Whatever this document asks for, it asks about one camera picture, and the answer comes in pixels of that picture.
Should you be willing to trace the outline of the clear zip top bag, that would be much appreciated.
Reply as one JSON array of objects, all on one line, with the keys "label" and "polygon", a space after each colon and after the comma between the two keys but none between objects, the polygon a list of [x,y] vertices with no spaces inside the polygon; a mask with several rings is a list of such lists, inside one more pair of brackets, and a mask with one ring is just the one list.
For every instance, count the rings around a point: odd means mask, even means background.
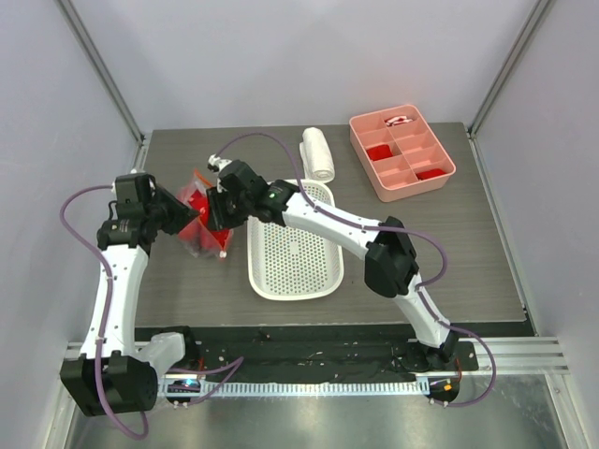
[{"label": "clear zip top bag", "polygon": [[179,240],[194,257],[213,255],[219,260],[227,257],[228,246],[233,237],[232,230],[212,231],[207,227],[210,218],[210,205],[207,191],[212,183],[195,169],[191,180],[183,186],[177,198],[186,206],[198,212],[195,218],[179,234]]}]

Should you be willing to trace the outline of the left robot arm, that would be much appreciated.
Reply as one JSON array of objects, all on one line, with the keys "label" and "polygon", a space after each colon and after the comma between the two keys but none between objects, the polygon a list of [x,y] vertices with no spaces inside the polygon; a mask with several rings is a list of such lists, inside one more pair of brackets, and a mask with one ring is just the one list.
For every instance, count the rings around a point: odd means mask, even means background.
[{"label": "left robot arm", "polygon": [[170,369],[198,365],[188,326],[167,327],[139,349],[135,321],[139,289],[159,233],[176,235],[197,218],[146,172],[119,176],[115,197],[94,243],[84,245],[100,263],[93,317],[79,355],[63,362],[61,381],[86,416],[148,412],[158,381]]}]

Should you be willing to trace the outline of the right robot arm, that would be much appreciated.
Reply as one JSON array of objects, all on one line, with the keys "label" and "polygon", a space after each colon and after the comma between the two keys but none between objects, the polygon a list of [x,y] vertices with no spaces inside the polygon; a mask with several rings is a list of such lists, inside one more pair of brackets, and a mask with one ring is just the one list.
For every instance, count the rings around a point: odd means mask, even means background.
[{"label": "right robot arm", "polygon": [[363,261],[367,287],[392,299],[408,319],[426,364],[444,369],[455,360],[458,332],[431,300],[416,261],[414,232],[401,221],[380,222],[340,210],[313,199],[300,182],[265,181],[241,160],[213,155],[208,168],[217,176],[207,193],[209,229],[233,229],[254,218],[342,247]]}]

